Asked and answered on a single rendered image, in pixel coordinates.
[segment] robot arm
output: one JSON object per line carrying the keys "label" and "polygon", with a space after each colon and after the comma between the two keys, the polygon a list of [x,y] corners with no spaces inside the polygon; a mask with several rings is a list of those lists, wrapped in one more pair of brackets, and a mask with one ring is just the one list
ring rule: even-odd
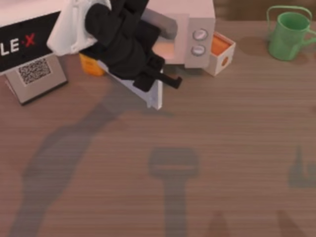
{"label": "robot arm", "polygon": [[[110,74],[132,80],[133,86],[144,92],[157,79],[179,88],[182,79],[160,73],[165,61],[152,51],[159,36],[175,38],[176,22],[146,9],[148,1],[71,0],[61,12],[47,45],[57,55],[80,52],[99,60]],[[62,33],[72,33],[72,37]]]}

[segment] black banner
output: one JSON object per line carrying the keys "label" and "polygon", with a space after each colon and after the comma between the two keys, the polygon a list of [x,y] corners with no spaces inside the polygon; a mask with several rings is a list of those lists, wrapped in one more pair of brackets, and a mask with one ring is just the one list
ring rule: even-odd
{"label": "black banner", "polygon": [[59,13],[1,27],[0,72],[52,53],[46,43]]}

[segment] red x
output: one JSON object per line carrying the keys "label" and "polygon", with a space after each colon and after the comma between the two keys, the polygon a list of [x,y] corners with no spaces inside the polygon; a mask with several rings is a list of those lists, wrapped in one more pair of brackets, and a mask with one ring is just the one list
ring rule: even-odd
{"label": "red x", "polygon": [[27,40],[25,47],[29,47],[30,45],[35,45],[34,36],[35,36],[34,33],[31,33],[30,36],[28,35],[25,36],[25,39]]}

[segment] microwave knob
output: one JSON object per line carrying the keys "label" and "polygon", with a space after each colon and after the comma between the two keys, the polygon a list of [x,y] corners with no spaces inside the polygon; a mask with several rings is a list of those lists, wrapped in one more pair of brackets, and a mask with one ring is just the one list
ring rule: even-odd
{"label": "microwave knob", "polygon": [[203,41],[208,37],[208,32],[204,29],[200,29],[193,32],[193,38],[197,41]]}
{"label": "microwave knob", "polygon": [[205,54],[206,48],[203,45],[196,45],[193,46],[191,49],[191,53],[194,56],[202,56],[203,54]]}

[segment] green watering can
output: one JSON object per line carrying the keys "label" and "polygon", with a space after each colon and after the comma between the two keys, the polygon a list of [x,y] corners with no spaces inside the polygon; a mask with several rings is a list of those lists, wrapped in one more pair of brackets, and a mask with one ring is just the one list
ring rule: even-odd
{"label": "green watering can", "polygon": [[[285,12],[277,17],[275,30],[271,33],[269,13],[275,8],[298,9],[308,13],[309,18],[296,12]],[[316,32],[310,30],[312,13],[300,6],[272,6],[267,10],[267,22],[269,27],[270,43],[268,51],[276,59],[282,61],[293,60],[302,46],[316,43]],[[315,37],[305,40],[306,33],[314,34]]]}

